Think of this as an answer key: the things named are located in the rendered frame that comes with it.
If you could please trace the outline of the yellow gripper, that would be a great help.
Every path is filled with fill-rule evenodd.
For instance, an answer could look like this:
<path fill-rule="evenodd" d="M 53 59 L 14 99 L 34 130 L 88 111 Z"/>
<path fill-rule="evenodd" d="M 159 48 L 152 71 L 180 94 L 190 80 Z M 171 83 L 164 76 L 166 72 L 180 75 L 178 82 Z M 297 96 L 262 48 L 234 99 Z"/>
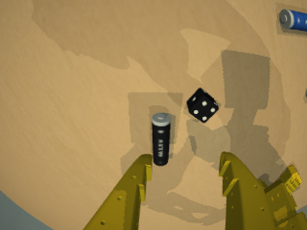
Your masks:
<path fill-rule="evenodd" d="M 151 154 L 140 155 L 83 230 L 138 230 L 152 163 Z M 236 155 L 222 152 L 219 176 L 226 196 L 225 230 L 275 230 L 262 185 Z"/>

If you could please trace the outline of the black aa battery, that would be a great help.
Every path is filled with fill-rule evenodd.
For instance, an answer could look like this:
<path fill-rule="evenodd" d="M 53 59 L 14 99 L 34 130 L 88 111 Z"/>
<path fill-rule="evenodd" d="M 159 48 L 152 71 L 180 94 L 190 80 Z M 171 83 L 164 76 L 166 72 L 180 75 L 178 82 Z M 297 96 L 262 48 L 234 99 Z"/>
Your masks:
<path fill-rule="evenodd" d="M 152 116 L 153 162 L 165 166 L 169 160 L 171 116 L 159 112 Z"/>

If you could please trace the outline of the blue aa battery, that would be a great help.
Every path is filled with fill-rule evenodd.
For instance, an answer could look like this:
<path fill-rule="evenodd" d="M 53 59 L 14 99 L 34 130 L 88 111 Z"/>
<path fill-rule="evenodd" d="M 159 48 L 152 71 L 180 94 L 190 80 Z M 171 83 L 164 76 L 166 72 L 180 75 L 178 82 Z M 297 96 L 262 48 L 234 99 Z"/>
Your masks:
<path fill-rule="evenodd" d="M 307 32 L 307 13 L 282 10 L 279 21 L 283 28 Z"/>

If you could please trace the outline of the black die with white pips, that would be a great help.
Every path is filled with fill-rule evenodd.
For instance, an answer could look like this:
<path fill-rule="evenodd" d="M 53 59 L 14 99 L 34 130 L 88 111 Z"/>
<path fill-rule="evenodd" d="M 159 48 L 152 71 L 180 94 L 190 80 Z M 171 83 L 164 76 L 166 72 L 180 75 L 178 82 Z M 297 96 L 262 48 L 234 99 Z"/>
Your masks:
<path fill-rule="evenodd" d="M 218 110 L 215 100 L 199 88 L 187 101 L 188 111 L 202 123 L 206 123 Z"/>

